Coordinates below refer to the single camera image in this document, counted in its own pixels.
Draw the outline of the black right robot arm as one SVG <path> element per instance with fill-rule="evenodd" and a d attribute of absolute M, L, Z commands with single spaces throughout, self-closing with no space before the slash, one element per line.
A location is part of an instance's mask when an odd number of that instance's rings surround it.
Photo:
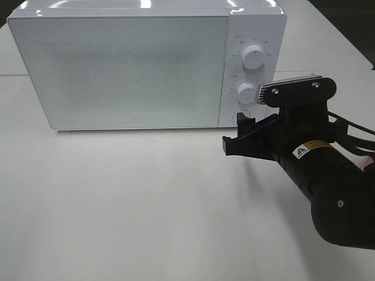
<path fill-rule="evenodd" d="M 336 150 L 346 127 L 330 122 L 327 104 L 282 107 L 256 121 L 237 115 L 237 136 L 223 138 L 227 156 L 277 162 L 311 204 L 328 243 L 374 248 L 374 168 L 361 170 Z"/>

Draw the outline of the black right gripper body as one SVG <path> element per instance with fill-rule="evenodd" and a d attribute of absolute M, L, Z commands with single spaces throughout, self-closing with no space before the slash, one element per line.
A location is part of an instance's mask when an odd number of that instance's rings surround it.
<path fill-rule="evenodd" d="M 278 114 L 255 122 L 251 132 L 237 137 L 248 144 L 248 156 L 277 161 L 281 152 L 294 146 L 322 140 L 333 143 L 338 134 L 347 134 L 344 121 L 329 121 L 327 102 L 294 108 L 280 108 Z"/>

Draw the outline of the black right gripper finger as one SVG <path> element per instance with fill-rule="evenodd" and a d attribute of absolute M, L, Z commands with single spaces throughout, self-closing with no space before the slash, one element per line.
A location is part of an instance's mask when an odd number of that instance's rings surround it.
<path fill-rule="evenodd" d="M 248 156 L 248 144 L 244 140 L 223 136 L 222 147 L 226 156 Z"/>
<path fill-rule="evenodd" d="M 255 124 L 255 118 L 246 118 L 243 114 L 237 115 L 237 136 L 244 136 L 251 132 L 252 127 Z"/>

